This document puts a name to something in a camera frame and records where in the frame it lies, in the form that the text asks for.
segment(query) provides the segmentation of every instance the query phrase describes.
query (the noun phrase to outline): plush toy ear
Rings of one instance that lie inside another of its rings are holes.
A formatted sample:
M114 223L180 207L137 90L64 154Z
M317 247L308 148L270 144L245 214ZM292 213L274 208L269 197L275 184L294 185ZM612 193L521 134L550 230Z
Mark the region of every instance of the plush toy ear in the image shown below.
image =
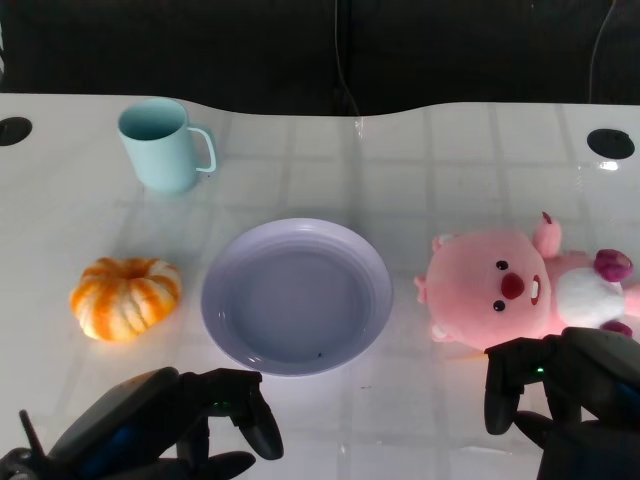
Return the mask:
M434 237L433 240L431 241L431 246L433 247L433 251L437 252L442 248L442 246L445 243L450 242L454 238L455 238L455 235L452 235L450 233L447 233L445 235L438 235L437 237Z
M548 213L542 212L542 218L533 234L533 246L542 258L553 258L560 253L561 243L562 228L560 224Z
M418 275L413 279L413 283L418 287L418 302L427 303L427 277L426 275Z

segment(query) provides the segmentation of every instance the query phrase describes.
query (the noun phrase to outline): purple plate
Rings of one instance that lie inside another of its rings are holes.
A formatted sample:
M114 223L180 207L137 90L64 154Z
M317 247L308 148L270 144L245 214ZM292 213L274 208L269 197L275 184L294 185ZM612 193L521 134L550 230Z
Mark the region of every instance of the purple plate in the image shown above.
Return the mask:
M322 220L267 223L213 262L202 315L213 340L241 364L311 375L362 353L384 328L391 278L375 249Z

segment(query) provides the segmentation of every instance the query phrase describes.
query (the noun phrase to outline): white plush belly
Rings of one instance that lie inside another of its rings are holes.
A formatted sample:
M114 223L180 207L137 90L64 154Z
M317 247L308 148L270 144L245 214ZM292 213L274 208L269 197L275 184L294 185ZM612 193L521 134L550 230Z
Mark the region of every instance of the white plush belly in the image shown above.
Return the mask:
M624 315L620 283L603 279L593 268L577 268L562 275L556 284L560 318L571 327L598 328Z

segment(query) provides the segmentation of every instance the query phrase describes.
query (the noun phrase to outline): table surface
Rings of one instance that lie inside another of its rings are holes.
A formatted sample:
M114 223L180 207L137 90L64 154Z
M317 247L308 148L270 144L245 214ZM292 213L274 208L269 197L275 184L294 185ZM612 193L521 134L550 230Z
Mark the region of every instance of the table surface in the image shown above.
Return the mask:
M412 279L437 233L531 232L543 210L563 223L565 247L640 259L639 154L604 162L586 144L603 127L640 142L640 108L448 104L353 119L184 102L192 121L214 132L219 168L167 198L137 182L117 135L119 113L138 100L0 95L0 118L34 125L27 140L0 149L0 453L25 443L21 408L50 447L103 392L136 374L239 368L203 326L207 267L238 234L305 216L368 239L392 273L395 305L375 344L346 366L265 377L286 454L240 478L535 478L537 447L514 428L501 437L484 430L486 359L431 342ZM85 337L68 294L104 255L177 264L185 287L177 313L131 344ZM548 411L538 387L528 387L521 408ZM212 423L212 452L247 448L230 421Z

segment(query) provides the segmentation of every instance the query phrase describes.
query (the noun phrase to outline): light blue mug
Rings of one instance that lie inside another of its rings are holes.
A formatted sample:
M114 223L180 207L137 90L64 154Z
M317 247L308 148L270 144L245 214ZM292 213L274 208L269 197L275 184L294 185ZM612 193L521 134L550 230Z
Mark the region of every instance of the light blue mug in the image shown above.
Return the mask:
M198 172L216 169L211 134L206 127L191 125L187 110L174 100L152 98L133 105L120 115L118 129L138 179L152 190L186 192L195 185ZM210 167L198 167L191 132L207 141Z

